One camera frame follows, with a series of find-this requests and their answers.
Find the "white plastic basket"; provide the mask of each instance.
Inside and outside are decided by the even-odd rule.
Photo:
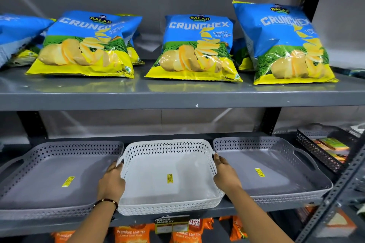
[[[145,215],[216,207],[224,193],[213,181],[217,173],[213,154],[204,139],[129,144],[117,161],[124,160],[121,178],[125,179],[118,211]]]

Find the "blue chips bag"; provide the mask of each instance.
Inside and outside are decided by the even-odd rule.
[[[254,84],[337,82],[326,49],[295,6],[233,1],[256,69]]]
[[[168,15],[150,78],[242,82],[229,56],[233,23],[213,15]]]
[[[233,54],[233,60],[238,64],[238,70],[252,71],[253,64],[250,59],[249,52],[247,50],[246,41],[244,38],[237,38],[233,40],[233,46],[231,50]]]
[[[0,15],[0,67],[52,23],[46,18]]]
[[[134,78],[125,43],[142,17],[69,11],[47,32],[26,74],[81,74]]]

